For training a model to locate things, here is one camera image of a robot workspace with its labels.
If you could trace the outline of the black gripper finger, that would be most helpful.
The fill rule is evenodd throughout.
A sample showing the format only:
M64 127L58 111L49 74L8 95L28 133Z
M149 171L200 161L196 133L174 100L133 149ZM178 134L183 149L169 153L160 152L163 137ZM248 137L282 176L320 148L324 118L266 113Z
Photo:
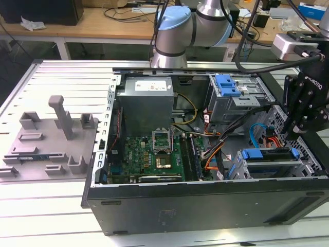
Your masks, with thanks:
M325 129L328 129L328 108L326 106L316 109L306 108L297 115L295 133L318 132Z
M296 140L295 126L300 120L299 100L303 91L303 82L297 76L286 76L284 81L283 107L286 111L286 121L281 133L286 134L286 140Z

